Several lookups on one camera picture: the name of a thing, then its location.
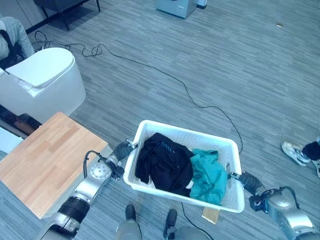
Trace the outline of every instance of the white toilet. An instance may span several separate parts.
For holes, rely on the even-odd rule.
[[[85,100],[85,87],[73,54],[59,47],[36,52],[0,70],[0,105],[44,123],[57,112],[73,113]]]

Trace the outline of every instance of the wooden table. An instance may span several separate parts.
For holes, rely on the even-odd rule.
[[[0,180],[41,219],[82,174],[86,152],[107,145],[59,112],[0,162]]]

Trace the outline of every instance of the chair leg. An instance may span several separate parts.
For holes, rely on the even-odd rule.
[[[99,0],[96,0],[96,5],[98,6],[98,10],[99,10],[99,12],[101,12],[101,10],[100,10]]]
[[[63,20],[63,22],[64,22],[64,24],[65,24],[65,26],[66,26],[66,29],[67,29],[68,31],[70,31],[70,28],[69,28],[69,26],[68,26],[68,23],[67,23],[67,21],[66,21],[66,18],[65,18],[64,13],[63,13],[63,12],[60,12],[60,16],[61,16],[61,18],[62,18],[62,20]]]
[[[42,9],[45,17],[48,18],[49,16],[48,16],[48,13],[47,13],[46,9],[43,6],[41,7],[41,9]]]

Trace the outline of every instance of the black shoe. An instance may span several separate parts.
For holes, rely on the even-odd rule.
[[[135,207],[133,205],[128,205],[125,208],[125,219],[129,220],[129,219],[133,219],[136,220],[136,210]]]
[[[175,238],[175,231],[171,229],[173,231],[168,232],[168,229],[175,227],[176,221],[177,221],[177,215],[178,214],[176,210],[170,209],[170,211],[168,212],[168,215],[166,216],[165,228],[163,231],[163,237],[166,240]]]

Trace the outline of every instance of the sneaker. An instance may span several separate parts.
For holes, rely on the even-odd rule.
[[[318,175],[318,177],[320,178],[320,159],[318,160],[312,160],[314,166],[315,166],[315,170],[316,170],[316,174]]]
[[[293,159],[300,166],[306,166],[310,163],[310,159],[304,156],[301,147],[285,141],[281,145],[282,151]]]

